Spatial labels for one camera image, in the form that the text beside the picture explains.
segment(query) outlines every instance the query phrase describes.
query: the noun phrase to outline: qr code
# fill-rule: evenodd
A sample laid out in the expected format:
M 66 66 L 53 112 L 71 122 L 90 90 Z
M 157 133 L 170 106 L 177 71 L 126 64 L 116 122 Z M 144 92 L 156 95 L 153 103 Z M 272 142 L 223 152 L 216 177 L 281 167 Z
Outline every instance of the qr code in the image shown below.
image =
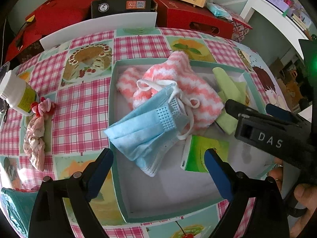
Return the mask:
M 137 8 L 144 9 L 145 8 L 145 1 L 137 1 Z

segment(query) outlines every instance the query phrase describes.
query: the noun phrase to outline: tablecloth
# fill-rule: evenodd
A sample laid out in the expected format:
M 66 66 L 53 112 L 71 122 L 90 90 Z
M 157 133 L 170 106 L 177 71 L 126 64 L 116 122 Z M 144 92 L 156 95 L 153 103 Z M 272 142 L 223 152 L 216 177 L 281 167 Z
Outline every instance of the tablecloth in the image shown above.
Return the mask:
M 100 61 L 89 61 L 100 49 L 104 49 L 106 56 L 99 58 Z M 102 148 L 108 146 L 108 140 L 101 130 L 107 127 L 111 67 L 115 61 L 168 58 L 174 50 L 188 52 L 193 60 L 245 69 L 266 104 L 270 102 L 286 107 L 282 92 L 261 57 L 250 48 L 231 40 L 170 28 L 117 29 L 76 38 L 44 51 L 18 67 L 16 74 L 40 96 L 55 101 L 57 109 L 54 116 L 45 121 L 44 172 L 36 171 L 23 152 L 23 137 L 31 118 L 9 109 L 8 120 L 0 133 L 2 186 L 38 190 L 44 176 L 62 179 L 75 171 L 82 171 L 97 158 Z M 88 67 L 74 69 L 72 60 L 75 59 Z M 250 199 L 236 238 L 244 233 L 253 203 L 254 199 Z M 83 237 L 69 201 L 66 200 L 65 205 L 75 236 Z M 182 236 L 176 220 L 184 230 L 190 230 L 196 237 L 203 235 L 203 232 L 211 232 L 228 206 L 228 201 L 174 219 L 126 224 L 119 212 L 109 173 L 101 192 L 90 205 L 110 237 L 176 238 Z

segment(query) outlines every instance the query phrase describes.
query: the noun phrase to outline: yellow tag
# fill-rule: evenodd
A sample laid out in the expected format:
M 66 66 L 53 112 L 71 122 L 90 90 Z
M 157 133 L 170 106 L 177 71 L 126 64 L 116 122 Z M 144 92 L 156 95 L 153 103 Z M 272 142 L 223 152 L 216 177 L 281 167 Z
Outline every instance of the yellow tag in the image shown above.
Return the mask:
M 34 18 L 35 18 L 35 15 L 33 15 L 33 16 L 30 17 L 30 18 L 28 18 L 28 19 L 26 20 L 26 22 L 32 22 L 32 21 L 34 20 Z
M 31 104 L 36 101 L 36 92 L 28 84 L 23 94 L 23 97 L 17 107 L 25 112 L 31 112 Z

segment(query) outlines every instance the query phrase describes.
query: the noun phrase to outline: black box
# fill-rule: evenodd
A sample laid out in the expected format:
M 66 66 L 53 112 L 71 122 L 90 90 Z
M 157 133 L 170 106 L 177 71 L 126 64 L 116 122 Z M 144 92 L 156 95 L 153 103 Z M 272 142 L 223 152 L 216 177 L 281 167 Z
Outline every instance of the black box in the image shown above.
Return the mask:
M 98 0 L 91 2 L 92 18 L 118 13 L 149 11 L 151 11 L 151 0 Z

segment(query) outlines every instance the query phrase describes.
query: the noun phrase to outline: tray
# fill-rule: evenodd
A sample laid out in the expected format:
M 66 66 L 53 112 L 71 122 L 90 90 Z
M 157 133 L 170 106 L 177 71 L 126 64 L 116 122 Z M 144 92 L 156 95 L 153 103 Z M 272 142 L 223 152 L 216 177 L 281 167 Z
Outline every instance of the tray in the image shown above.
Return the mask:
M 128 103 L 116 90 L 118 76 L 128 67 L 138 67 L 146 71 L 153 64 L 162 63 L 165 58 L 126 59 L 116 61 L 109 91 L 109 125 L 130 112 Z M 202 76 L 217 92 L 212 68 L 221 67 L 235 81 L 246 81 L 250 107 L 265 113 L 264 102 L 250 75 L 242 69 L 191 60 L 192 69 Z M 243 171 L 251 178 L 262 177 L 272 163 L 272 156 L 237 140 L 234 134 L 227 135 L 213 124 L 202 135 L 230 142 L 228 162 L 235 171 Z M 113 144 L 115 154 L 112 177 L 117 202 L 127 223 L 146 223 L 185 215 L 221 200 L 221 196 L 208 173 L 188 172 L 181 169 L 184 141 L 179 141 L 165 155 L 154 177 L 143 173 L 134 162 L 129 161 Z

